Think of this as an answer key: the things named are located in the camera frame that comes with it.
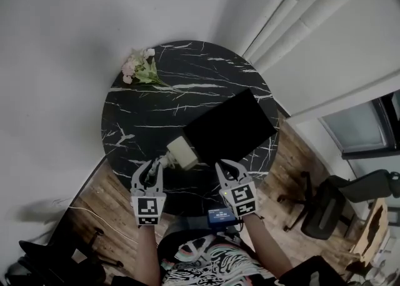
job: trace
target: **wooden floor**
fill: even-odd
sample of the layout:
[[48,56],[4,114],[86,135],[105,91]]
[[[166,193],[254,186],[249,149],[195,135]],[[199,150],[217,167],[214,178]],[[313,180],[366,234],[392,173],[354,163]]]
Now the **wooden floor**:
[[[322,255],[331,266],[340,274],[351,259],[345,255],[338,255],[333,250],[346,252],[353,242],[344,241],[338,236],[343,236],[344,227],[338,225],[333,236],[327,240],[311,239],[303,235],[298,225],[291,232],[285,233],[283,227],[290,224],[298,215],[301,206],[293,206],[289,202],[278,204],[276,199],[281,194],[290,194],[302,197],[305,181],[300,178],[303,170],[311,173],[313,183],[319,184],[328,172],[309,147],[296,135],[280,116],[280,139],[277,155],[272,169],[264,182],[258,188],[260,202],[260,215],[265,217],[264,223],[271,235],[277,240],[293,265],[298,265],[313,255]],[[73,229],[85,241],[93,235],[94,228],[100,227],[105,235],[99,237],[95,243],[97,251],[104,258],[120,260],[123,269],[106,268],[111,281],[113,275],[133,276],[138,229],[129,204],[130,193],[117,180],[110,165],[105,160],[93,175],[92,179],[73,202],[73,207],[84,207],[101,216],[112,227],[122,232],[129,239],[123,237],[107,226],[95,215],[80,209],[69,209],[64,220],[73,223]],[[164,214],[161,224],[156,226],[156,237],[162,239],[168,224],[173,216]],[[242,238],[250,243],[247,232],[242,232]]]

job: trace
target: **cable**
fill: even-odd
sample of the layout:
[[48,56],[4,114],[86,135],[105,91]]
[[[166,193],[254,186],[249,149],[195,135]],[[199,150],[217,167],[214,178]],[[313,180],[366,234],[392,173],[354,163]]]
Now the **cable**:
[[82,209],[82,210],[86,210],[87,212],[93,214],[94,216],[100,218],[104,223],[106,223],[108,226],[110,226],[111,229],[115,230],[118,234],[122,235],[123,237],[125,237],[126,239],[129,239],[131,242],[134,242],[136,244],[138,244],[138,242],[136,242],[135,240],[129,238],[127,235],[125,235],[124,233],[121,233],[119,230],[116,230],[113,226],[111,226],[109,223],[106,222],[105,219],[103,219],[102,217],[98,216],[98,214],[96,214],[95,212],[92,212],[89,209],[84,209],[83,207],[73,207],[73,206],[68,206],[69,209]]
[[175,165],[178,165],[179,163],[176,160],[176,158],[172,155],[172,153],[168,150],[165,155],[160,155],[151,164],[151,168],[148,173],[150,176],[156,175],[158,164],[161,164],[163,169],[167,167],[174,169]]

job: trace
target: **patterned shirt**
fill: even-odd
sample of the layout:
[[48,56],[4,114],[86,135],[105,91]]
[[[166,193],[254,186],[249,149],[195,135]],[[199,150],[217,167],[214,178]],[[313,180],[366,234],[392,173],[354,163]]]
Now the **patterned shirt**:
[[207,233],[177,232],[161,241],[158,255],[164,286],[280,285],[237,235]]

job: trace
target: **white pipe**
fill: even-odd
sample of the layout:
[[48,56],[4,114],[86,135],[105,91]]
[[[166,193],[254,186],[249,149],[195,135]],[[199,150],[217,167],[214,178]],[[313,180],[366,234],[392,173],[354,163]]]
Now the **white pipe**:
[[256,58],[252,59],[254,53],[259,49],[259,47],[264,44],[266,39],[271,35],[275,28],[283,21],[283,19],[289,14],[292,8],[298,3],[299,0],[284,0],[281,5],[277,7],[274,14],[268,20],[267,24],[261,30],[259,35],[252,42],[250,47],[244,53],[243,57],[252,62]]
[[316,0],[254,64],[265,72],[349,0]]
[[263,29],[266,23],[266,19],[269,19],[272,16],[273,12],[282,3],[283,0],[268,0],[268,1],[269,2],[265,5],[261,15],[252,24],[252,26],[246,30],[247,34],[243,37],[240,48],[235,50],[236,53],[241,55],[244,54],[244,52],[246,52],[246,49],[249,48],[250,44],[257,37],[259,32]]

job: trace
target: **black marble tabletop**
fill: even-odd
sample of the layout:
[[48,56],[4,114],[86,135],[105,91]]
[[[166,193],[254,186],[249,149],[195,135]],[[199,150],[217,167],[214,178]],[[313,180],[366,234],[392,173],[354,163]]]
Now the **black marble tabletop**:
[[[101,134],[107,159],[118,179],[131,188],[134,171],[145,161],[167,152],[183,135],[182,127],[212,107],[250,88],[276,129],[278,112],[264,79],[250,63],[224,47],[201,41],[176,41],[154,47],[159,77],[166,87],[112,84],[102,112]],[[279,133],[246,156],[241,163],[256,185],[268,174],[278,148]],[[189,171],[164,170],[164,211],[174,215],[205,215],[223,207],[215,170],[199,163]]]

